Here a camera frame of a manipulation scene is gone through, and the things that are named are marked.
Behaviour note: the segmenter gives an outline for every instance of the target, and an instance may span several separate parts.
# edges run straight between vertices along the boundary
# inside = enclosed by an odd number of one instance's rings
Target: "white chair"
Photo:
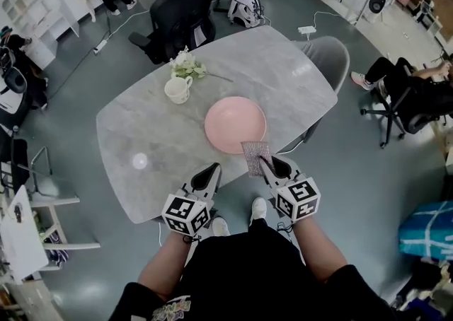
[[[320,37],[312,41],[293,42],[318,67],[336,94],[341,89],[349,70],[349,52],[345,45],[334,37]],[[322,118],[315,122],[304,134],[292,144],[279,151],[280,154],[294,151],[302,142],[308,142]]]

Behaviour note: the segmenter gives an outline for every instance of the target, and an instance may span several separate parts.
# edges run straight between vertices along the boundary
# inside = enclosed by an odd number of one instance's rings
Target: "white box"
[[[321,194],[312,177],[277,189],[275,206],[296,222],[318,211]]]
[[[162,218],[174,232],[193,237],[210,220],[210,213],[206,202],[170,194]]]

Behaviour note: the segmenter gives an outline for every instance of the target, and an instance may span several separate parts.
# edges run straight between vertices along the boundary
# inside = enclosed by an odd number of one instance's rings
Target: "flower sprig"
[[[190,75],[194,79],[205,77],[206,66],[198,62],[195,56],[188,52],[189,49],[185,46],[185,49],[180,51],[175,59],[170,59],[171,76],[185,78]]]

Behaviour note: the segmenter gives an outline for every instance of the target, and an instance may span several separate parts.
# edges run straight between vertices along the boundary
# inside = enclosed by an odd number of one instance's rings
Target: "marble table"
[[[224,37],[193,51],[211,74],[194,80],[182,105],[164,94],[169,65],[145,76],[106,105],[96,118],[99,148],[108,178],[134,223],[161,215],[169,193],[196,167],[218,162],[221,185],[246,173],[244,156],[213,148],[205,136],[205,116],[227,96],[250,98],[263,109],[265,140],[279,151],[324,116],[336,94],[308,57],[285,36],[261,26]],[[148,164],[132,164],[145,153]]]

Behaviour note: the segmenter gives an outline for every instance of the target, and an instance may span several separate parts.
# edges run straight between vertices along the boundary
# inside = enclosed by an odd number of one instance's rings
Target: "concrete floor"
[[[297,27],[311,25],[315,11],[329,11],[319,0],[261,0],[272,26],[291,40],[300,40]],[[117,28],[131,12],[112,18]],[[142,8],[136,7],[138,13]],[[241,30],[214,13],[217,38]],[[316,36],[333,35],[345,43],[351,69],[366,71],[379,51],[354,27],[339,17],[319,16]],[[20,135],[29,140],[30,154],[47,145],[55,175],[71,180],[80,204],[58,209],[72,242],[97,240],[102,248],[70,252],[58,272],[43,279],[68,321],[107,320],[124,285],[137,279],[159,248],[157,223],[133,224],[115,198],[98,150],[96,114],[154,66],[130,44],[133,31],[148,34],[147,15],[134,17],[97,56],[88,55],[72,77],[52,97],[46,112],[28,115]],[[46,69],[49,94],[106,31],[105,14],[98,22],[84,21],[81,37],[63,37],[57,59]],[[369,95],[346,79],[338,104],[324,117],[308,144],[291,157],[316,180],[322,201],[316,219],[355,264],[369,285],[384,295],[408,274],[410,260],[398,253],[398,225],[422,202],[439,200],[444,176],[443,159],[434,141],[407,136],[379,147],[378,121],[361,117]],[[232,233],[245,231],[250,205],[257,195],[268,195],[262,180],[240,177],[220,189],[216,207]],[[276,227],[276,213],[268,212]],[[162,228],[162,239],[168,231]]]

